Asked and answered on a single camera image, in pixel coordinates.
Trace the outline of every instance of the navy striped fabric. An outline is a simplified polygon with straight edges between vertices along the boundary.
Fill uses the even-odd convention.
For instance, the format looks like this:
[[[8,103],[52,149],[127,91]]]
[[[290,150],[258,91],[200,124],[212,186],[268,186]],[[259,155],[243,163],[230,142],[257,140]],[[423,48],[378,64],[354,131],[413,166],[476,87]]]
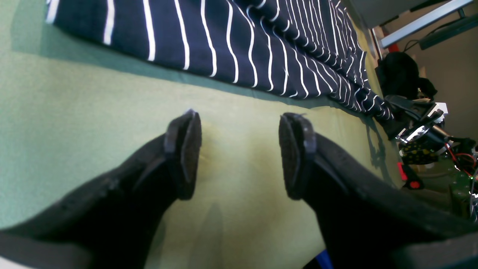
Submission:
[[[393,115],[340,0],[48,0],[47,22],[156,64]]]

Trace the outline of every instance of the wire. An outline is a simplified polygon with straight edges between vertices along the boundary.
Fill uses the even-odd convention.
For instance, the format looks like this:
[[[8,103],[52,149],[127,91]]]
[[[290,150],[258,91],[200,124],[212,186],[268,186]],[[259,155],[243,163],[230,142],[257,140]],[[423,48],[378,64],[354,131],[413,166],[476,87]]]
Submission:
[[[456,22],[458,22],[458,21],[460,21],[460,20],[462,20],[462,19],[463,19],[463,18],[460,18],[460,19],[458,19],[458,20],[454,20],[454,21],[452,21],[452,22],[447,22],[447,23],[445,23],[445,24],[442,24],[442,25],[436,27],[435,29],[433,29],[433,30],[432,30],[431,32],[429,32],[428,34],[426,34],[425,37],[427,37],[427,36],[429,36],[429,35],[435,33],[436,31],[442,29],[443,27],[450,26],[450,25],[452,25],[452,24],[454,24],[454,23],[456,23]],[[413,47],[414,47],[415,45],[417,45],[417,44],[420,42],[420,40],[422,40],[422,39],[412,39],[412,40],[408,41],[408,43],[405,45],[405,48],[404,48],[403,52],[406,52],[407,50],[413,48]],[[415,43],[413,43],[413,45],[411,45],[410,47],[408,47],[408,45],[410,44],[410,42],[413,42],[413,41],[415,41]]]
[[[415,43],[414,43],[413,45],[411,45],[410,47],[408,47],[408,45],[409,45],[411,42],[413,42],[413,41],[415,41]],[[405,51],[411,49],[413,46],[415,46],[416,44],[418,44],[418,42],[419,42],[418,39],[412,39],[412,40],[408,41],[407,44],[405,45],[405,49],[403,50],[403,52],[405,52]]]
[[[470,154],[467,154],[467,153],[458,153],[458,154],[455,154],[455,156],[456,156],[456,157],[457,157],[457,156],[467,156],[467,157],[469,157],[469,158],[471,159],[471,161],[473,162],[473,167],[475,167],[476,164],[477,164],[476,159],[473,158],[473,156],[471,156]]]
[[[475,182],[477,181],[478,169],[475,170],[473,177],[471,178],[471,189],[470,189],[470,217],[473,213],[473,192],[475,191]]]
[[[448,149],[448,152],[450,153],[451,158],[453,159],[453,161],[454,161],[456,164],[459,165],[460,163],[459,163],[458,160],[456,159],[455,154],[453,154],[453,151],[451,151],[450,145],[449,145],[448,143],[445,143],[445,147]],[[465,172],[469,177],[471,177],[471,174],[468,173],[465,169],[461,169],[461,170],[462,170],[463,172]]]

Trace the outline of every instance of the red wire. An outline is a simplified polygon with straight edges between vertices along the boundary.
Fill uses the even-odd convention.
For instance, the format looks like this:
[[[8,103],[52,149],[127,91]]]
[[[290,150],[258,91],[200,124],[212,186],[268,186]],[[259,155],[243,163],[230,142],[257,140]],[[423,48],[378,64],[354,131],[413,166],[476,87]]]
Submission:
[[[477,164],[476,159],[473,158],[473,156],[471,156],[470,154],[467,154],[467,153],[458,153],[458,154],[456,154],[455,156],[468,156],[468,157],[471,159],[471,161],[473,162],[473,167],[475,167],[476,164]]]
[[[445,147],[448,149],[448,152],[450,153],[451,158],[453,159],[453,161],[454,161],[456,164],[459,164],[459,163],[458,163],[458,160],[457,160],[456,157],[455,157],[455,154],[453,154],[453,152],[452,152],[451,149],[450,149],[450,145],[448,145],[448,143],[445,143]],[[469,177],[472,177],[472,175],[470,175],[470,173],[468,173],[466,170],[462,169],[462,171],[465,172]]]

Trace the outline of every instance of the black fabric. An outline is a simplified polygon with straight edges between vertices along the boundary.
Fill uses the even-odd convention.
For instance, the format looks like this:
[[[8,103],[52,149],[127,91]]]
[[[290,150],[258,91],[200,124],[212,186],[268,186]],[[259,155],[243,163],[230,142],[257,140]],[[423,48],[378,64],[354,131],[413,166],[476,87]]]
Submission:
[[[419,77],[417,63],[404,52],[387,54],[383,60],[379,60],[376,72],[383,96],[395,94],[415,100],[420,88],[422,93],[433,100],[437,93],[428,79]]]
[[[47,22],[166,67],[384,120],[340,0],[48,0]]]

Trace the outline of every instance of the metal rod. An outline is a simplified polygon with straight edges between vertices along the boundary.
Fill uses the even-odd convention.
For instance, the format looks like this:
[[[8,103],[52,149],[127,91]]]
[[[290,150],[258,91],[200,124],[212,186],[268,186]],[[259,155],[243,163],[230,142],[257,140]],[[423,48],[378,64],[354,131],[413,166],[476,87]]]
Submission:
[[[381,61],[381,60],[383,60],[383,56],[382,56],[382,51],[380,49],[380,43],[377,39],[377,34],[375,33],[374,28],[372,28],[371,32],[372,32],[373,44],[375,46],[375,49],[377,50],[377,54],[379,55],[379,59]]]
[[[463,19],[466,17],[465,11],[463,9],[458,10],[458,15],[460,15],[460,19]]]
[[[461,9],[462,7],[472,2],[473,0],[451,0],[443,6],[427,13],[426,15],[416,19],[415,21],[384,37],[380,41],[380,45],[382,48],[388,48],[390,45],[396,43],[397,41],[402,40],[403,38],[429,26],[430,24]]]

